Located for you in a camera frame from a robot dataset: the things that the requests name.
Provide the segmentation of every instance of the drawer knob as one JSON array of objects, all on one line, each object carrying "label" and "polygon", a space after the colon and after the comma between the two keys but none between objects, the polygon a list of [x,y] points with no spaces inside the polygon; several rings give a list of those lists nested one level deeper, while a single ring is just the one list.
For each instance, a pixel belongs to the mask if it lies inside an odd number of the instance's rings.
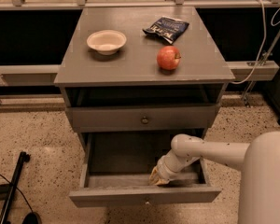
[{"label": "drawer knob", "polygon": [[149,123],[149,120],[148,120],[147,117],[143,116],[142,119],[141,119],[141,122],[142,122],[143,124],[148,124],[148,123]]}]

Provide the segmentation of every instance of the apple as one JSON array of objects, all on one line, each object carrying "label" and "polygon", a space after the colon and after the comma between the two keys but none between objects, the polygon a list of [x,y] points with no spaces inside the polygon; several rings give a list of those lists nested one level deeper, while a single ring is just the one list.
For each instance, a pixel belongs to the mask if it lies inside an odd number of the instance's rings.
[{"label": "apple", "polygon": [[157,55],[157,63],[164,70],[175,70],[180,62],[180,52],[175,46],[161,48]]}]

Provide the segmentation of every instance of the speckled floor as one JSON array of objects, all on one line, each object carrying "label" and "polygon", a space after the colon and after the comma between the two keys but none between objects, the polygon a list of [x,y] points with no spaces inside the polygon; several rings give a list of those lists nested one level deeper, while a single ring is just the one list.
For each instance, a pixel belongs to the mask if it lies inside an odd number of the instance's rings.
[{"label": "speckled floor", "polygon": [[[280,131],[276,116],[261,95],[251,96],[246,108],[239,95],[224,96],[223,106],[205,139],[250,142],[261,133]],[[145,205],[78,209],[70,201],[77,189],[84,152],[63,112],[62,99],[8,101],[0,108],[0,173],[11,179],[22,150],[31,154],[24,164],[19,188],[42,223],[190,223],[236,224],[240,174],[207,162],[212,186],[222,192],[212,203]],[[5,181],[0,177],[0,184]],[[0,201],[0,212],[3,202]],[[21,223],[29,208],[17,192],[9,214]]]}]

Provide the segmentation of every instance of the bowl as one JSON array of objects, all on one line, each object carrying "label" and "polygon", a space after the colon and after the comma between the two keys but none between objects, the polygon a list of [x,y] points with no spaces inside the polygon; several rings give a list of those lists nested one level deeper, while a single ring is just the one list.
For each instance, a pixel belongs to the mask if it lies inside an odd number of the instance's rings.
[{"label": "bowl", "polygon": [[124,46],[127,37],[114,30],[103,30],[91,34],[87,38],[87,45],[102,55],[112,55]]}]

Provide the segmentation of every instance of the snack package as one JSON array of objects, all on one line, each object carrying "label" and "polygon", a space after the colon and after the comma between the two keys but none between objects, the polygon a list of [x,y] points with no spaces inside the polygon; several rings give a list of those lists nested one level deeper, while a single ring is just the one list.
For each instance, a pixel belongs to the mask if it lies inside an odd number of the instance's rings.
[{"label": "snack package", "polygon": [[143,29],[143,32],[146,35],[162,37],[170,44],[173,44],[179,36],[186,31],[188,26],[188,22],[168,17],[161,17],[149,28]]}]

